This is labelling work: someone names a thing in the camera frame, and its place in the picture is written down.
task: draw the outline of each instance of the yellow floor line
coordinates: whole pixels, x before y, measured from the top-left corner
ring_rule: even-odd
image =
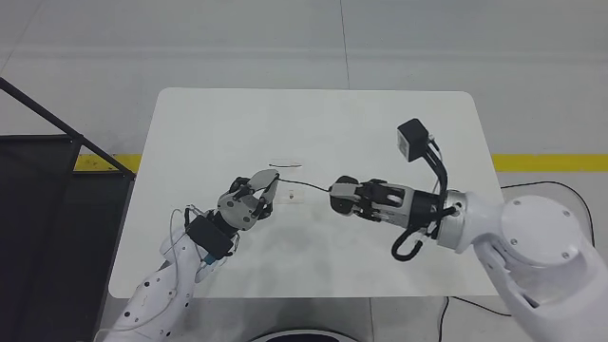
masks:
[[[142,155],[114,155],[124,166],[137,172]],[[608,155],[492,155],[497,172],[608,172]],[[81,155],[77,171],[112,170],[96,155]]]

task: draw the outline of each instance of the concrete floor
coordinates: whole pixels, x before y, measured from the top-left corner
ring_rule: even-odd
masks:
[[[112,153],[142,152],[168,86],[463,90],[493,153],[608,150],[608,0],[0,0],[0,13],[1,75]],[[0,96],[0,134],[48,132]],[[607,258],[608,176],[500,180],[544,177],[590,202]],[[582,214],[562,189],[541,193]],[[180,338],[232,342],[308,325],[362,341],[435,341],[441,304],[205,300]],[[105,324],[121,306],[108,301]],[[529,339],[511,319],[450,305],[446,342],[487,340]]]

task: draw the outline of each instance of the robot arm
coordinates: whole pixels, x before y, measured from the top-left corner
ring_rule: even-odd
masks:
[[[219,197],[216,210],[201,212],[187,206],[184,227],[161,245],[163,265],[136,288],[114,326],[99,330],[93,342],[100,333],[106,333],[105,342],[163,341],[170,336],[194,295],[195,284],[237,250],[238,231],[249,230],[271,215],[277,184],[278,172],[263,170],[250,179],[237,178]]]
[[[330,188],[332,209],[405,228],[392,246],[401,261],[422,248],[418,240],[407,255],[397,252],[416,233],[457,254],[473,245],[506,307],[535,341],[605,341],[608,270],[574,214],[541,197],[488,204],[473,193],[447,191],[446,170],[430,156],[422,124],[412,120],[399,131],[400,150],[408,161],[426,157],[440,194],[343,176]]]
[[[473,245],[506,307],[539,342],[605,341],[608,270],[574,214],[542,197],[500,205],[458,194],[437,242],[462,253]]]

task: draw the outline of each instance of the metal frame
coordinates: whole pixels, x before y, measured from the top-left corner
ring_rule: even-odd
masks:
[[[36,101],[34,101],[33,99],[31,99],[28,95],[26,95],[23,91],[19,90],[14,85],[11,85],[7,80],[5,80],[2,77],[0,77],[0,89],[2,89],[3,91],[5,91],[12,98],[14,98],[18,102],[20,102],[22,105],[26,106],[27,108],[29,108],[30,110],[32,110],[36,114],[38,114],[41,117],[43,117],[47,122],[53,124],[57,128],[59,128],[62,131],[64,131],[70,138],[72,138],[73,141],[77,142],[80,145],[83,145],[83,146],[87,147],[93,153],[95,153],[96,155],[100,156],[102,159],[104,159],[109,164],[111,164],[112,166],[114,166],[116,169],[118,169],[121,172],[123,172],[123,174],[126,177],[128,177],[128,178],[130,178],[132,180],[135,179],[135,173],[133,173],[132,171],[130,171],[126,166],[124,166],[121,163],[119,163],[116,159],[114,159],[108,153],[106,153],[105,151],[103,151],[102,148],[100,148],[99,146],[95,145],[92,141],[90,141],[89,139],[87,139],[84,135],[78,133],[78,131],[76,131],[74,128],[70,127],[69,125],[67,125],[67,123],[65,123],[61,119],[57,118],[50,111],[48,111],[47,109],[45,109],[44,107],[42,107],[40,104],[38,104]]]

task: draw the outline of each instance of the white table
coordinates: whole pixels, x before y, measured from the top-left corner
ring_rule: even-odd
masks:
[[[235,177],[269,163],[299,162],[280,169],[282,177],[324,187],[349,175],[430,190],[430,168],[422,159],[407,163],[396,146],[396,127],[414,117],[442,148],[449,187],[503,200],[475,104],[464,92],[167,88],[150,125],[110,293],[130,297],[162,264],[158,250],[172,209],[215,208]],[[289,190],[300,203],[286,203]],[[196,296],[495,294],[470,249],[457,256],[430,241],[413,261],[394,260],[390,246],[402,231],[339,216],[327,194],[281,183],[272,216],[242,233],[237,254]]]

